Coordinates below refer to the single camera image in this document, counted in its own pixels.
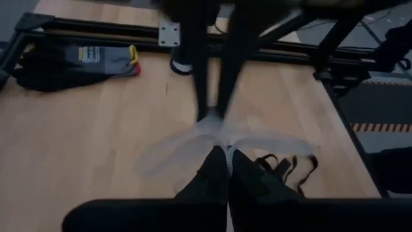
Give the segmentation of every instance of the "black leg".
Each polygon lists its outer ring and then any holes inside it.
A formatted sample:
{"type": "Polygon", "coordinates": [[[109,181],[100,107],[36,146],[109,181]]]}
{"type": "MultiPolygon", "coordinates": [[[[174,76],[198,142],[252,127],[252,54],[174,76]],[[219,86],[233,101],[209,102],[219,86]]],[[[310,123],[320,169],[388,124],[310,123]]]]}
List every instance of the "black leg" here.
{"type": "Polygon", "coordinates": [[[198,103],[197,121],[207,114],[207,0],[189,1],[189,9],[180,23],[187,43],[187,55],[192,61],[192,73],[196,100],[198,103]]]}
{"type": "Polygon", "coordinates": [[[364,14],[355,12],[352,17],[340,19],[336,22],[335,26],[333,26],[319,44],[317,51],[310,58],[317,71],[324,68],[325,64],[328,62],[329,56],[331,56],[363,17],[364,14]]]}
{"type": "Polygon", "coordinates": [[[229,179],[225,152],[220,146],[215,146],[196,176],[175,196],[175,199],[197,203],[215,202],[226,206],[229,179]]]}
{"type": "Polygon", "coordinates": [[[222,119],[229,107],[239,72],[247,56],[256,49],[259,35],[290,13],[284,2],[269,2],[268,6],[236,5],[230,17],[228,37],[221,55],[217,105],[217,111],[222,119]]]}

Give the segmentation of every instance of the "black fabric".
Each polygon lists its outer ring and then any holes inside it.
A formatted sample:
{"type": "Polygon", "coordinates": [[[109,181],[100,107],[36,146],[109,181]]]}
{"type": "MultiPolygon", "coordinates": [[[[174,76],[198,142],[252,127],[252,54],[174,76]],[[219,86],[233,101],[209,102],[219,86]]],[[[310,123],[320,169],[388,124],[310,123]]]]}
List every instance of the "black fabric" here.
{"type": "Polygon", "coordinates": [[[409,199],[304,199],[270,204],[252,204],[248,214],[235,220],[236,232],[244,231],[343,231],[405,230],[412,213],[409,199]]]}
{"type": "Polygon", "coordinates": [[[383,150],[368,157],[383,188],[394,193],[412,193],[412,147],[383,150]]]}
{"type": "Polygon", "coordinates": [[[94,200],[71,210],[63,232],[226,231],[229,173],[215,146],[173,199],[94,200]]]}
{"type": "Polygon", "coordinates": [[[288,210],[261,211],[260,205],[304,200],[294,190],[271,172],[262,170],[245,154],[236,150],[233,155],[233,174],[229,182],[229,206],[235,231],[267,231],[268,228],[281,229],[284,223],[280,215],[288,215],[288,210]],[[262,220],[263,215],[269,220],[262,220]]]}
{"type": "Polygon", "coordinates": [[[18,85],[41,92],[55,92],[105,81],[110,75],[79,70],[78,64],[65,60],[66,45],[38,43],[19,60],[20,68],[12,72],[18,85]]]}

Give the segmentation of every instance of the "black metal frame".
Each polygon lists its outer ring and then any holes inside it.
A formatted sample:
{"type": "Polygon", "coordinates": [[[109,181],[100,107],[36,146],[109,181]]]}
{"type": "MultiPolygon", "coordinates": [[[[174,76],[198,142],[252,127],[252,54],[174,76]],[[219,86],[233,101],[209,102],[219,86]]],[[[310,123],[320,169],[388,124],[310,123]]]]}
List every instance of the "black metal frame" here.
{"type": "MultiPolygon", "coordinates": [[[[386,197],[387,193],[379,187],[374,172],[372,172],[368,166],[368,158],[366,157],[365,151],[337,105],[337,96],[333,92],[333,85],[334,81],[342,82],[343,79],[338,78],[338,80],[336,80],[329,70],[391,72],[393,67],[383,66],[375,62],[372,57],[372,52],[366,52],[363,49],[337,48],[341,41],[343,41],[359,22],[363,16],[361,14],[355,17],[352,16],[351,19],[346,18],[345,20],[339,20],[319,46],[276,41],[280,37],[314,21],[317,19],[315,15],[317,14],[299,15],[281,25],[273,32],[261,37],[261,49],[253,53],[249,59],[254,61],[302,64],[315,67],[315,77],[323,82],[356,149],[369,169],[380,194],[386,197]]],[[[18,59],[23,54],[24,49],[30,43],[59,40],[83,46],[129,46],[133,44],[139,52],[170,53],[170,48],[158,45],[157,38],[157,28],[59,19],[50,15],[26,13],[16,25],[15,33],[9,41],[3,56],[0,58],[0,88],[3,88],[9,77],[9,73],[12,72],[18,59]]],[[[210,56],[219,57],[224,35],[210,34],[208,40],[211,47],[210,56]]]]}

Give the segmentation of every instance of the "metal bracket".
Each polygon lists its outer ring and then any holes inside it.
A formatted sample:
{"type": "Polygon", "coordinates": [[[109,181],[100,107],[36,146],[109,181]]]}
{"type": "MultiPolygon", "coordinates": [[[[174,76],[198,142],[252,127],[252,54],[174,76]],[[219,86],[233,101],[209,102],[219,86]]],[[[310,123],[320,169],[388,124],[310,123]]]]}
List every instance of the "metal bracket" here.
{"type": "Polygon", "coordinates": [[[322,70],[319,72],[314,73],[314,77],[317,81],[323,81],[323,80],[333,80],[333,76],[330,73],[330,70],[322,70]]]}
{"type": "Polygon", "coordinates": [[[55,17],[52,15],[42,15],[34,13],[24,13],[15,26],[16,31],[35,30],[43,25],[53,22],[55,17]]]}
{"type": "Polygon", "coordinates": [[[164,15],[159,15],[159,46],[174,47],[180,45],[180,24],[174,23],[164,15]]]}

